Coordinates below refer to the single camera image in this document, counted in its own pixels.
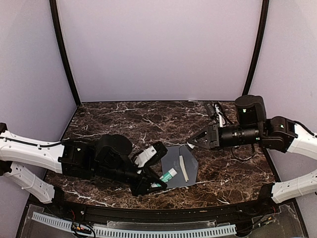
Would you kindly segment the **grey envelope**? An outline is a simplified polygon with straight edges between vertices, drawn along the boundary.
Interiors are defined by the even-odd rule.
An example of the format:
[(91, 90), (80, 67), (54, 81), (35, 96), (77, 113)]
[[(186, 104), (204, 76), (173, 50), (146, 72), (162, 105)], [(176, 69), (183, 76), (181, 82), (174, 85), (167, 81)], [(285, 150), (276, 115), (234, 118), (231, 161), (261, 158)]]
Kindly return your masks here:
[[(181, 169), (181, 158), (187, 173), (188, 181), (185, 180)], [(193, 186), (196, 183), (198, 173), (198, 161), (187, 146), (167, 147), (167, 154), (161, 159), (162, 173), (165, 174), (170, 169), (174, 169), (177, 174), (167, 182), (167, 188), (180, 188)]]

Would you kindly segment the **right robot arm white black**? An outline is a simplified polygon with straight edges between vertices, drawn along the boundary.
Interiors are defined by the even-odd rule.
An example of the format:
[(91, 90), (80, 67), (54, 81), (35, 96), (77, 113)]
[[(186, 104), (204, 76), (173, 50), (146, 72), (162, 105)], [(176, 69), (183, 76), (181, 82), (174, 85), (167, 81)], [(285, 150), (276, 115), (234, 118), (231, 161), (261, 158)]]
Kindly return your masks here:
[[(221, 127), (211, 124), (189, 137), (190, 145), (205, 148), (234, 148), (241, 145), (258, 144), (263, 148), (295, 153), (317, 158), (317, 135), (298, 121), (276, 116), (266, 117), (264, 100), (261, 96), (244, 95), (234, 102), (237, 124)], [(261, 187), (253, 211), (263, 215), (275, 204), (296, 198), (317, 190), (317, 172)]]

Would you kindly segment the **beige letter paper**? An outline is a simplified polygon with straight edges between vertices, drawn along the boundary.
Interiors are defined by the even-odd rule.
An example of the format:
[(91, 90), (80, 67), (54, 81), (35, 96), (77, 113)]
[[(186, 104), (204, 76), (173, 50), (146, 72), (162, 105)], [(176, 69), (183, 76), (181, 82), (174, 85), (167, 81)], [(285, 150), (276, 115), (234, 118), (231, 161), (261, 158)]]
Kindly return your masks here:
[(188, 177), (188, 174), (187, 174), (187, 171), (186, 171), (185, 161), (184, 161), (184, 158), (183, 158), (182, 155), (179, 156), (179, 164), (180, 164), (180, 168), (181, 168), (181, 171), (183, 173), (185, 182), (188, 182), (189, 181), (189, 177)]

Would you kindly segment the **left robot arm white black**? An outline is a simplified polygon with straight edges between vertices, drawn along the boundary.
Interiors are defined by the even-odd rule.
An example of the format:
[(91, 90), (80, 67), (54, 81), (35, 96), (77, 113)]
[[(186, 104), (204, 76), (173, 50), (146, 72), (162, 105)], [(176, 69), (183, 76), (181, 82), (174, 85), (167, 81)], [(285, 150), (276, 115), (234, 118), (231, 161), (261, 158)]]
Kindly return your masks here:
[(66, 216), (70, 206), (61, 188), (37, 177), (25, 164), (42, 167), (65, 176), (91, 179), (95, 176), (125, 183), (132, 195), (146, 195), (167, 188), (151, 166), (167, 154), (162, 142), (132, 155), (132, 142), (120, 134), (105, 134), (100, 139), (39, 141), (11, 133), (0, 125), (0, 174), (22, 190), (34, 195), (59, 216)]

